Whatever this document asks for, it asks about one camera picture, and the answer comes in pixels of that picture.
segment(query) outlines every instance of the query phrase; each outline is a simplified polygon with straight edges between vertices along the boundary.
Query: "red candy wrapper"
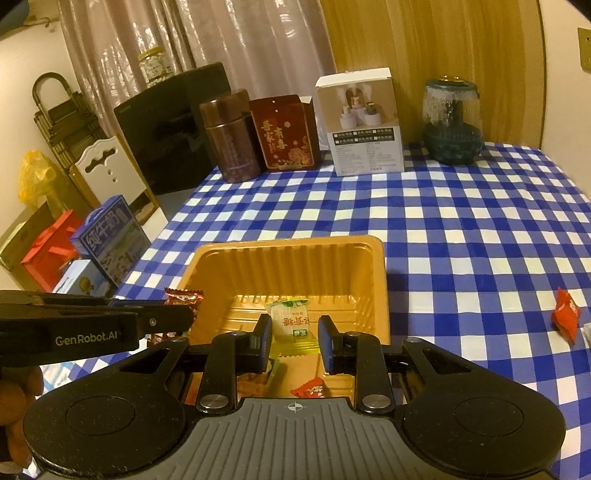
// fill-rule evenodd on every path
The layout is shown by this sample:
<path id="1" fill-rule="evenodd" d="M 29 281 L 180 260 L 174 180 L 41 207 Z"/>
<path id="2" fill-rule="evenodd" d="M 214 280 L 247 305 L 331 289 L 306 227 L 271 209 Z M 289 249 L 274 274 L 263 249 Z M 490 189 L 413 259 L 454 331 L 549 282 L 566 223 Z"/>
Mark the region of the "red candy wrapper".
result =
<path id="1" fill-rule="evenodd" d="M 199 306 L 203 300 L 201 290 L 175 290 L 174 288 L 165 288 L 164 291 L 168 298 L 166 305 L 189 305 L 193 311 L 193 318 L 197 318 Z M 153 333 L 148 339 L 148 346 L 158 345 L 165 340 L 178 336 L 180 332 Z"/>
<path id="2" fill-rule="evenodd" d="M 571 345 L 577 339 L 579 330 L 579 316 L 581 309 L 577 307 L 567 290 L 558 289 L 556 308 L 552 314 L 552 321 L 558 327 L 562 337 Z"/>
<path id="3" fill-rule="evenodd" d="M 326 396 L 326 387 L 320 377 L 315 377 L 295 390 L 290 390 L 291 394 L 298 398 L 324 398 Z"/>

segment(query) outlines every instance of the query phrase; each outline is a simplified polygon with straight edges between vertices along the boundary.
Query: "screw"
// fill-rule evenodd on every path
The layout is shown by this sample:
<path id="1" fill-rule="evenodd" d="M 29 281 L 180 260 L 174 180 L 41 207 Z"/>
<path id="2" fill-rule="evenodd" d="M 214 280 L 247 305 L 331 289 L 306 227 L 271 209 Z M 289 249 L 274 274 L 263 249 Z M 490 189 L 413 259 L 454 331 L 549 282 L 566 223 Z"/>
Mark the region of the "screw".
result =
<path id="1" fill-rule="evenodd" d="M 211 395 L 205 395 L 201 399 L 200 404 L 202 405 L 202 407 L 208 408 L 210 410 L 216 410 L 218 408 L 224 408 L 228 404 L 228 402 L 228 397 L 226 397 L 225 395 L 214 393 Z"/>
<path id="2" fill-rule="evenodd" d="M 374 394 L 364 396 L 361 403 L 370 410 L 379 410 L 380 408 L 389 407 L 392 402 L 386 395 Z"/>

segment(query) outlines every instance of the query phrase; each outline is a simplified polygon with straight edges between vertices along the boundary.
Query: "light switch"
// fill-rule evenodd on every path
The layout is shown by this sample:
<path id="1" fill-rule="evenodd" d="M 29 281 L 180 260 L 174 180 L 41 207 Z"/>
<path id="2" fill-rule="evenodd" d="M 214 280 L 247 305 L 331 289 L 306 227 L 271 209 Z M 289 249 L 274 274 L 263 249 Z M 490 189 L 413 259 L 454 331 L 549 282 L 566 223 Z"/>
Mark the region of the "light switch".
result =
<path id="1" fill-rule="evenodd" d="M 579 27 L 579 50 L 583 70 L 591 73 L 591 30 L 588 28 Z"/>

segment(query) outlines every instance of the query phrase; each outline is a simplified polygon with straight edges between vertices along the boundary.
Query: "blue box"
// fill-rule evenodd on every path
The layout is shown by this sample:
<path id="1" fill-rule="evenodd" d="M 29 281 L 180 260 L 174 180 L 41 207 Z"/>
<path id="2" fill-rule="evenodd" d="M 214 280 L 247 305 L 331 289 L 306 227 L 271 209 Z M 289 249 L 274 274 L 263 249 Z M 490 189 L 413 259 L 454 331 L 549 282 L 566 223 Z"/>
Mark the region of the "blue box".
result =
<path id="1" fill-rule="evenodd" d="M 90 212 L 84 224 L 70 237 L 70 242 L 116 286 L 121 285 L 150 246 L 123 195 L 111 197 Z"/>
<path id="2" fill-rule="evenodd" d="M 53 289 L 53 293 L 106 297 L 112 288 L 111 282 L 92 260 L 74 260 Z"/>

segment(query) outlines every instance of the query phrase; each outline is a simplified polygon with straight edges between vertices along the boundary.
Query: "blue and white checkered tablecloth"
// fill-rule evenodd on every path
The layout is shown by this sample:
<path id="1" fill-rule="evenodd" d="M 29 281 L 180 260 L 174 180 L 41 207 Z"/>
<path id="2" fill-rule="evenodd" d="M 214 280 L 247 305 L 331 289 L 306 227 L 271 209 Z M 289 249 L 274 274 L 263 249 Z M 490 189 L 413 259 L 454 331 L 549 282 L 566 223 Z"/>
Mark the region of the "blue and white checkered tablecloth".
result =
<path id="1" fill-rule="evenodd" d="M 551 327 L 558 287 L 591 321 L 591 204 L 540 150 L 487 144 L 451 168 L 411 145 L 406 172 L 317 171 L 225 183 L 214 171 L 119 289 L 156 299 L 210 242 L 369 233 L 384 242 L 393 341 L 413 335 L 558 404 L 567 434 L 553 473 L 591 478 L 591 373 L 582 335 Z M 126 354 L 45 367 L 53 388 Z"/>

